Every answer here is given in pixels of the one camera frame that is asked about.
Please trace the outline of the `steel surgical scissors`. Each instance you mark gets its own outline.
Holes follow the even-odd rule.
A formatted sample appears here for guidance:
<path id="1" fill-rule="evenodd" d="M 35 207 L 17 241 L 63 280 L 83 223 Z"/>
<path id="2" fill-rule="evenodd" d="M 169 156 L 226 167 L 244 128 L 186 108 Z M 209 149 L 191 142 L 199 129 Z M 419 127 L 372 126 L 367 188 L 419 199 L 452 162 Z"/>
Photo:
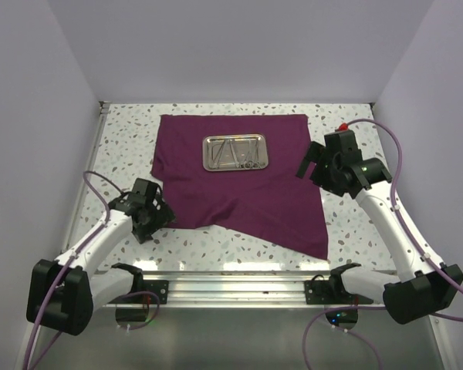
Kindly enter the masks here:
<path id="1" fill-rule="evenodd" d="M 260 168 L 259 161 L 259 146 L 252 145 L 243 150 L 239 156 L 239 167 L 244 170 L 252 170 Z"/>

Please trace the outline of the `purple cloth wrap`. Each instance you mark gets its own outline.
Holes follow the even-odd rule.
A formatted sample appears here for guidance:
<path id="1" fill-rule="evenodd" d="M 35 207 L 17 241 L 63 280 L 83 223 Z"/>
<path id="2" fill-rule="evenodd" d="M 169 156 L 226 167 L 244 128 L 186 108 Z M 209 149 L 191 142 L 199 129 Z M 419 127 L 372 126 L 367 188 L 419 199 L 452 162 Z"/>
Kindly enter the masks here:
<path id="1" fill-rule="evenodd" d="M 208 136 L 261 134 L 264 170 L 209 172 L 203 167 Z M 151 174 L 163 184 L 175 227 L 212 224 L 322 260 L 328 233 L 319 188 L 296 176 L 310 144 L 304 114 L 161 117 Z"/>

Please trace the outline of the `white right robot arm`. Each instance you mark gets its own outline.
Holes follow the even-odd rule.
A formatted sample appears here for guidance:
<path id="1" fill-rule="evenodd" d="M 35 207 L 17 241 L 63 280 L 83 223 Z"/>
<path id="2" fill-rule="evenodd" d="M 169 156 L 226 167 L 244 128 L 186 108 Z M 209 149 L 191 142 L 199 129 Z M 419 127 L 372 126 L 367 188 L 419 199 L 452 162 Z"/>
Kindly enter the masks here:
<path id="1" fill-rule="evenodd" d="M 321 189 L 349 194 L 373 222 L 393 259 L 396 273 L 371 271 L 358 263 L 331 270 L 328 279 L 312 279 L 310 290 L 323 300 L 352 303 L 362 297 L 381 303 L 399 324 L 446 309 L 463 282 L 461 268 L 446 264 L 426 243 L 403 205 L 390 195 L 392 176 L 377 158 L 364 159 L 352 130 L 311 142 L 297 171 Z"/>

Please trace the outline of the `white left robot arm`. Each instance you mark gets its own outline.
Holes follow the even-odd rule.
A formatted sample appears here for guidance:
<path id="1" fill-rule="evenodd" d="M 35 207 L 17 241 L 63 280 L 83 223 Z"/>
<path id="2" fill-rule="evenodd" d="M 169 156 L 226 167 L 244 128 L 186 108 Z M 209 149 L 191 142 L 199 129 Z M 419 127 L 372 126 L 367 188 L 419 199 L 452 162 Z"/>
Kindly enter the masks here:
<path id="1" fill-rule="evenodd" d="M 129 235 L 142 244 L 174 219 L 161 186 L 136 179 L 130 191 L 106 204 L 101 220 L 77 244 L 56 259 L 42 259 L 34 266 L 27 320 L 36 326 L 79 335 L 95 311 L 116 299 L 134 303 L 149 295 L 150 302 L 163 303 L 156 288 L 148 289 L 138 267 L 116 263 L 106 273 L 98 274 L 96 270 Z"/>

